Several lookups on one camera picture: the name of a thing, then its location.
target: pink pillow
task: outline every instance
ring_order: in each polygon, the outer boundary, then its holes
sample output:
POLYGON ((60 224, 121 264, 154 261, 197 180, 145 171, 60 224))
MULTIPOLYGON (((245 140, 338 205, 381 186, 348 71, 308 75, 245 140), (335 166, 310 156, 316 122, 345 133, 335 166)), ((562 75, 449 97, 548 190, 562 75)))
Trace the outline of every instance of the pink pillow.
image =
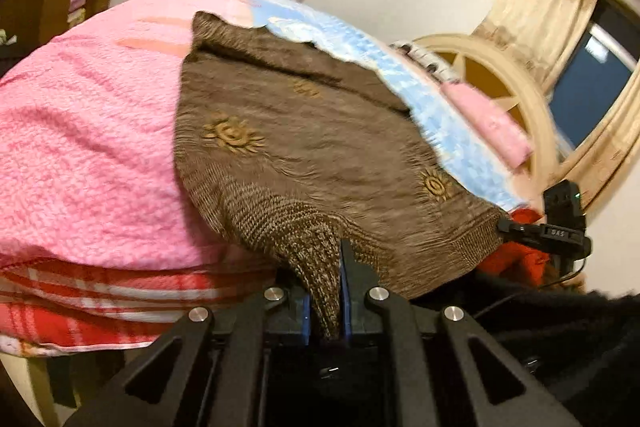
POLYGON ((511 169, 527 160, 533 151, 527 135, 492 99, 464 82, 445 82, 440 89, 511 169))

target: curtain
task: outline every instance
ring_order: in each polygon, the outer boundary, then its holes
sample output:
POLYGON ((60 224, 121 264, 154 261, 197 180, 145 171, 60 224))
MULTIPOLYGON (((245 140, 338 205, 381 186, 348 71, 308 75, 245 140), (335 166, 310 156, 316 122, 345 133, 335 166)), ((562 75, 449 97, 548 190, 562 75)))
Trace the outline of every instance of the curtain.
POLYGON ((474 35, 527 68, 550 92, 582 37, 598 0, 497 0, 474 35))
POLYGON ((568 178, 580 187, 583 208, 590 211, 596 198, 619 174, 639 146, 640 63, 625 88, 596 129, 567 158, 555 179, 568 178))

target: pillow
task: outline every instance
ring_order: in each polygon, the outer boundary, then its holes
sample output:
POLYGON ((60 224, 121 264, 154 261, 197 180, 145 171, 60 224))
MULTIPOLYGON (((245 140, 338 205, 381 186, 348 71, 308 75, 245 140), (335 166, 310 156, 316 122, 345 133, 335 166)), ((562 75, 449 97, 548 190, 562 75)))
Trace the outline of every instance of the pillow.
POLYGON ((517 169, 526 162, 532 146, 509 113, 482 91, 467 84, 439 55, 414 42, 395 42, 392 47, 405 52, 435 78, 449 102, 511 169, 517 169))

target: black cable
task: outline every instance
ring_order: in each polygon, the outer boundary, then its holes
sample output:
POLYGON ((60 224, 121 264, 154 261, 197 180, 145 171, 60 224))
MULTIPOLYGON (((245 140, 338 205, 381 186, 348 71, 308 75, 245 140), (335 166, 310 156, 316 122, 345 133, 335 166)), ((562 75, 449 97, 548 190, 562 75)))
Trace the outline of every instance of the black cable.
MULTIPOLYGON (((553 281, 553 282, 550 282, 550 283, 547 283, 547 284, 540 285, 540 286, 538 286, 536 288, 536 290, 542 290, 544 288, 549 288, 549 286, 555 286, 556 284, 562 284, 563 282, 570 281, 574 277, 577 277, 580 274, 580 272, 582 272, 582 270, 584 270, 584 267, 586 265, 587 265, 587 258, 585 257, 584 260, 582 261, 582 266, 580 266, 576 271, 571 272, 570 274, 567 274, 564 277, 561 277, 557 281, 553 281)), ((482 308, 478 313, 476 313, 474 315, 474 318, 478 319, 478 317, 482 317, 482 315, 490 312, 491 310, 496 309, 498 306, 504 304, 505 302, 510 301, 514 297, 517 297, 518 295, 523 295, 525 293, 529 293, 529 291, 530 290, 524 290, 522 292, 516 292, 516 293, 512 293, 511 295, 507 295, 505 298, 499 299, 498 301, 495 301, 493 304, 489 304, 486 308, 482 308)))

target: blue blanket section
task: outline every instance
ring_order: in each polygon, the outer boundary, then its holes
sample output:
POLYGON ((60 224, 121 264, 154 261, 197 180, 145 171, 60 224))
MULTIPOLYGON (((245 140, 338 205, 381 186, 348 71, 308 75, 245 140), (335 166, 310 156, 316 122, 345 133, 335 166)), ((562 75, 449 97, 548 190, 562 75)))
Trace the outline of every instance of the blue blanket section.
POLYGON ((367 34, 337 17, 290 0, 252 0, 255 26, 295 42, 313 42, 340 60, 375 70, 411 109, 422 137, 441 165, 471 193, 513 210, 525 203, 510 187, 510 174, 436 86, 421 81, 367 34))

